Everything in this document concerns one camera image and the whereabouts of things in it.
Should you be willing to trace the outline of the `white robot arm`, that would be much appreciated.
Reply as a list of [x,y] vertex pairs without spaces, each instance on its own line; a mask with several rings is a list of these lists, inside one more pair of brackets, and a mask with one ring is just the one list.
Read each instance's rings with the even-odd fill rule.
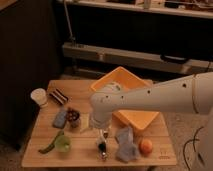
[[109,83],[90,98],[89,126],[105,129],[118,110],[208,114],[191,171],[213,171],[213,72],[190,75],[149,87],[117,90]]

